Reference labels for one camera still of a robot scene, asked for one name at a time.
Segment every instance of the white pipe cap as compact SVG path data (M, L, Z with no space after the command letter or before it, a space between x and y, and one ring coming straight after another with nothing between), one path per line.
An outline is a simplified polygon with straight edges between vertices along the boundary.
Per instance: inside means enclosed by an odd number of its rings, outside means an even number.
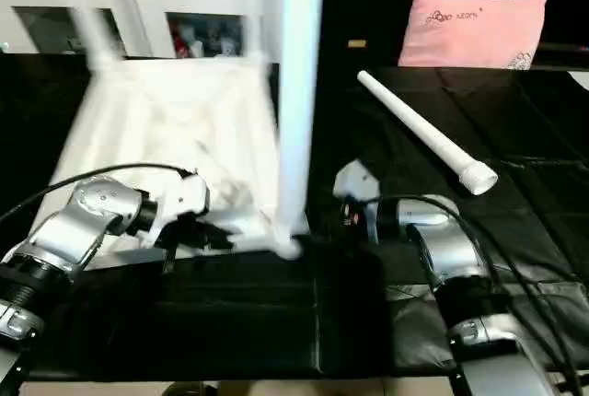
M459 179L473 195L481 195L495 185L499 176L485 163L475 160L462 170Z

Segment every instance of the metal clamp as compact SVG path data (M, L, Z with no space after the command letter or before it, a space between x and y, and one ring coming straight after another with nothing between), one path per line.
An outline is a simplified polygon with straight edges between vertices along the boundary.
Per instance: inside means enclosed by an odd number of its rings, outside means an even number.
M481 316L463 320L448 331L452 340L464 346L486 344L494 341L518 341L522 339L519 323L509 313Z
M43 320L30 311L0 299L0 335L22 341L33 331L41 333L44 325Z

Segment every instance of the pink pillow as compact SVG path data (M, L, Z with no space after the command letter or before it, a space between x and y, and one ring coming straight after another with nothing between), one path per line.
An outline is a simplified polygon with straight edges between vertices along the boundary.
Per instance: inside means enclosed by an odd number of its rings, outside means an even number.
M399 66L529 69L546 0L413 0Z

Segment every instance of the black cover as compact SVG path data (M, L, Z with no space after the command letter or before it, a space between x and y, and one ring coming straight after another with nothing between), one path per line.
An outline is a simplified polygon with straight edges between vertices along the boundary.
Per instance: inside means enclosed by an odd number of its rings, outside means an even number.
M81 57L0 57L2 209L49 179L87 83L84 69ZM415 247L397 239L361 249L325 242L338 234L331 185L355 158L384 192L443 194L489 227L522 272L541 282L575 359L589 367L589 95L564 73L395 68L375 76L491 164L498 184L469 196L353 79L338 86L349 88L322 86L308 195L314 237L305 242L305 256L183 261L166 277L158 264L85 273L53 313L32 378L446 373L453 361L445 327ZM275 95L275 74L272 82ZM23 140L30 131L41 131L42 139ZM6 249L24 237L33 216L6 223ZM519 287L510 289L550 340Z

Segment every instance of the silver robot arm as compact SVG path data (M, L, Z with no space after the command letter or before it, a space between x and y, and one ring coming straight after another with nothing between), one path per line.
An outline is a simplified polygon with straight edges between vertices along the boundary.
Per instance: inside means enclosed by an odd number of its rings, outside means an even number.
M433 197L457 212L444 197ZM546 372L526 344L505 300L493 294L489 271L454 218L419 201L397 204L401 231L420 247L423 269L458 363L455 394L554 396Z
M28 374L27 357L45 320L97 253L105 235L142 236L155 243L166 224L184 213L205 213L208 189L197 175L170 195L144 192L104 177L76 185L69 203L45 219L0 263L0 396L14 394Z

